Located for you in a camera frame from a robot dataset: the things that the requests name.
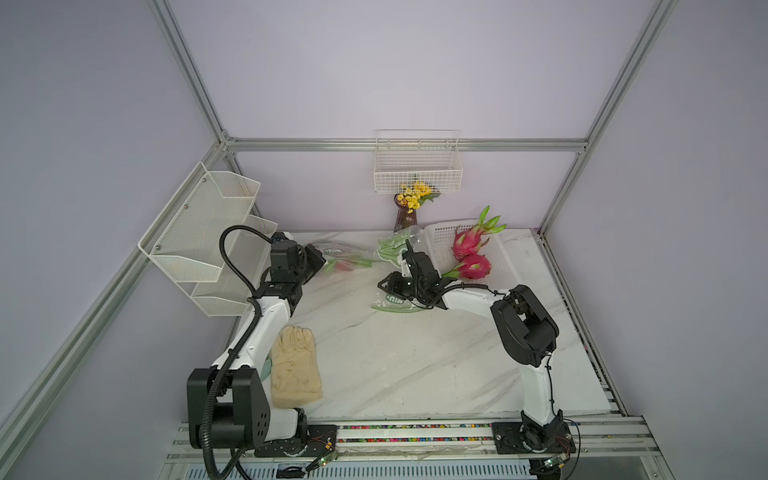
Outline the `pink dragon fruit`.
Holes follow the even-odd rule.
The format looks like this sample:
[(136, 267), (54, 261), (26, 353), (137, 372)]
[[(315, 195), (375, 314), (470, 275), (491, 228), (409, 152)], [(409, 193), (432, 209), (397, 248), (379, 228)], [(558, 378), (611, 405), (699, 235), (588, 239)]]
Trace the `pink dragon fruit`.
[(498, 234), (506, 229), (505, 224), (500, 224), (500, 217), (489, 217), (490, 206), (486, 206), (472, 227), (456, 229), (452, 244), (452, 254), (456, 260), (462, 260), (465, 256), (478, 254), (486, 245), (491, 235)]
[(471, 254), (465, 256), (452, 270), (444, 273), (443, 278), (480, 280), (492, 271), (492, 264), (486, 256)]

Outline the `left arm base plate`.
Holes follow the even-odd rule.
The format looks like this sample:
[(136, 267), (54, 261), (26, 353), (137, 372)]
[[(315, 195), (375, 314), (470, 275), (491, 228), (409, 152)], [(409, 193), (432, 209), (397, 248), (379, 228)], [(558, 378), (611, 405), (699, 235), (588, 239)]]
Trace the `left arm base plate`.
[(335, 447), (338, 426), (332, 424), (309, 425), (305, 433), (290, 439), (273, 440), (257, 448), (256, 458), (315, 458), (327, 452), (328, 444)]

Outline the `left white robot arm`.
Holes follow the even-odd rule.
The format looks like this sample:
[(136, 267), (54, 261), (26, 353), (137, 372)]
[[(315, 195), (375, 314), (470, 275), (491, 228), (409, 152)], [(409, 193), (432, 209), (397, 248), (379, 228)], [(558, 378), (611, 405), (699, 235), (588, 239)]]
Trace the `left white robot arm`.
[[(240, 271), (226, 253), (234, 232), (264, 240), (270, 265), (258, 284)], [(189, 439), (202, 452), (211, 479), (226, 479), (241, 471), (249, 452), (302, 456), (309, 446), (307, 416), (300, 408), (280, 409), (268, 399), (261, 371), (274, 341), (288, 324), (303, 287), (325, 264), (313, 245), (301, 245), (283, 232), (267, 236), (256, 228), (236, 224), (219, 237), (225, 265), (246, 287), (249, 308), (244, 326), (211, 366), (192, 371), (187, 384)]]

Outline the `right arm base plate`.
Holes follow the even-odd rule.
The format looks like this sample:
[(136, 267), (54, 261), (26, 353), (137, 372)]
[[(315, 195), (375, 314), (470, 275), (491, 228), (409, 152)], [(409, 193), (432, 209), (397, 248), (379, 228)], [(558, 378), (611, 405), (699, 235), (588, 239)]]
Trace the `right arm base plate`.
[(576, 452), (574, 437), (560, 420), (544, 427), (536, 423), (494, 422), (491, 428), (496, 451), (500, 455)]

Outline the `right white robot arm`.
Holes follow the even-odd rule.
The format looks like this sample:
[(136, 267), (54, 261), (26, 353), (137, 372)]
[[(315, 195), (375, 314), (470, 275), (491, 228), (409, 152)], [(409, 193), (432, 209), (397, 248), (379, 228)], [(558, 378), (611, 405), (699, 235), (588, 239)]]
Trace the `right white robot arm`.
[(422, 309), (460, 310), (493, 321), (506, 354), (520, 366), (523, 408), (517, 421), (491, 424), (499, 454), (553, 454), (567, 460), (576, 452), (568, 420), (556, 408), (550, 358), (559, 328), (526, 285), (500, 292), (482, 283), (441, 275), (430, 257), (406, 245), (406, 275), (394, 272), (378, 283), (388, 295)]

